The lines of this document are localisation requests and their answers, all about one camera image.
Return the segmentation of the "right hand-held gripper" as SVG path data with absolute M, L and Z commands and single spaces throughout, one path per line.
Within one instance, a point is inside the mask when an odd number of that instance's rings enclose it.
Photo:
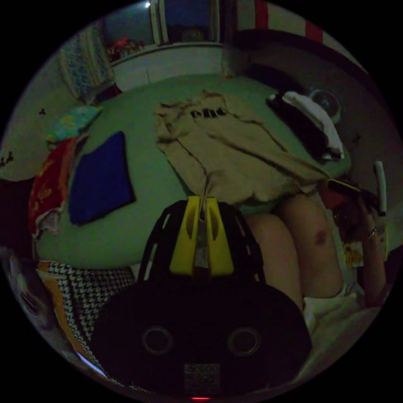
M 327 182 L 321 182 L 321 196 L 324 197 L 324 205 L 333 211 L 335 207 L 346 201 L 363 202 L 374 209 L 379 214 L 379 196 L 369 190 L 353 186 L 347 182 L 336 179 L 329 179 Z

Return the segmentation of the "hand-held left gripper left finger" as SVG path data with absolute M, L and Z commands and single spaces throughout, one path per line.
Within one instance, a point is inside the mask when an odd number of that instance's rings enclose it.
M 200 197 L 190 196 L 185 206 L 173 251 L 170 271 L 173 275 L 193 274 L 196 256 Z

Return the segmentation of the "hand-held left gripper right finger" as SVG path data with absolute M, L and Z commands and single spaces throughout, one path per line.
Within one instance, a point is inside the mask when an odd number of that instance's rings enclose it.
M 224 223 L 215 198 L 206 200 L 207 259 L 211 275 L 232 275 L 234 265 Z

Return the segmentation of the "person's right hand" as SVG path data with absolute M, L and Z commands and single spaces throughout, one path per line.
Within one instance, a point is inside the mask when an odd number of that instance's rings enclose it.
M 346 201 L 335 207 L 332 213 L 343 243 L 364 241 L 377 231 L 375 211 L 361 199 Z

